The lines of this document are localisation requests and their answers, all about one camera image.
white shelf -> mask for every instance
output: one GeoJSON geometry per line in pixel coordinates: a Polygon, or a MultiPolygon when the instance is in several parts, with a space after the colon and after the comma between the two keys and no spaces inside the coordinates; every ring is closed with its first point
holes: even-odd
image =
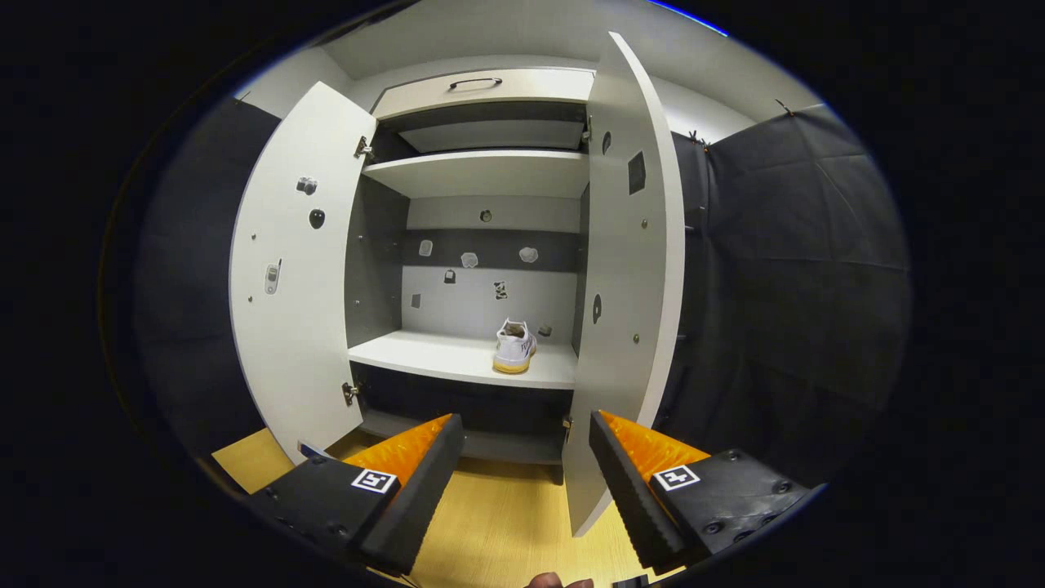
{"type": "Polygon", "coordinates": [[[520,389],[574,389],[577,355],[570,346],[542,345],[522,374],[493,370],[496,339],[396,331],[348,350],[348,359],[408,374],[520,389]]]}
{"type": "Polygon", "coordinates": [[[407,197],[539,195],[579,198],[587,156],[540,149],[488,149],[411,157],[363,168],[407,197]]]}

black curtain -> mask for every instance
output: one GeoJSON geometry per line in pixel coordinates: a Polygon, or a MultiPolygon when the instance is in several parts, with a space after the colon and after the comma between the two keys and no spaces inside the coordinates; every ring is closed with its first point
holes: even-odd
{"type": "Polygon", "coordinates": [[[826,481],[882,411],[910,325],[888,186],[822,104],[675,143],[694,230],[658,428],[826,481]]]}
{"type": "Polygon", "coordinates": [[[277,124],[254,105],[220,103],[168,162],[142,219],[135,334],[158,404],[194,456],[264,427],[232,338],[229,254],[243,188],[277,124]]]}

drawer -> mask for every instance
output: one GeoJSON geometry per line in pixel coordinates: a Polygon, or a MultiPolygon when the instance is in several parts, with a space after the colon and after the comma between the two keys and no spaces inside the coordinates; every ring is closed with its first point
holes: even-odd
{"type": "Polygon", "coordinates": [[[583,69],[466,71],[389,88],[377,98],[372,114],[382,120],[433,108],[473,102],[586,102],[594,80],[595,72],[583,69]]]}

ceiling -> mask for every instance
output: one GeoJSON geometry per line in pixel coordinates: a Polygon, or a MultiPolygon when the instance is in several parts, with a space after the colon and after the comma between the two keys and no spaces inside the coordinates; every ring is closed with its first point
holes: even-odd
{"type": "Polygon", "coordinates": [[[621,33],[650,75],[754,120],[822,101],[741,43],[644,0],[421,0],[324,46],[353,79],[462,56],[537,54],[598,62],[621,33]]]}

sneaker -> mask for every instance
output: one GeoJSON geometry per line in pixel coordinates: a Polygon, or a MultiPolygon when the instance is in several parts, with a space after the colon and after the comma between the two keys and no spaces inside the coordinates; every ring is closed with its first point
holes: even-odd
{"type": "Polygon", "coordinates": [[[530,357],[537,352],[537,339],[530,333],[526,322],[505,325],[497,332],[497,353],[493,369],[505,374],[521,374],[530,368],[530,357]]]}

